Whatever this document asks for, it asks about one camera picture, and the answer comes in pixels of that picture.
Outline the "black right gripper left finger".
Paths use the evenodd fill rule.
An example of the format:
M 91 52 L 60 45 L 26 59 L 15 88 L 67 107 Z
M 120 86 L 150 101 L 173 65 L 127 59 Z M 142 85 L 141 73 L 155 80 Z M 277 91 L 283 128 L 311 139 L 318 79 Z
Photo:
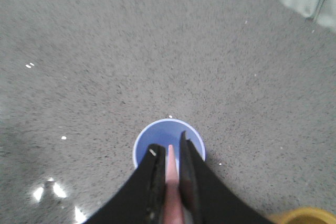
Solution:
M 165 195 L 166 150 L 150 144 L 120 190 L 86 223 L 159 223 Z

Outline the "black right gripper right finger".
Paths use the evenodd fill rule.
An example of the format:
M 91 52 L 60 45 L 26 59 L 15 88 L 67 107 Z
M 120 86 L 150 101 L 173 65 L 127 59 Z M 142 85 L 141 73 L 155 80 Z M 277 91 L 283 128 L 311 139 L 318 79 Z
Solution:
M 194 223 L 271 223 L 215 175 L 183 131 L 180 137 L 180 194 Z

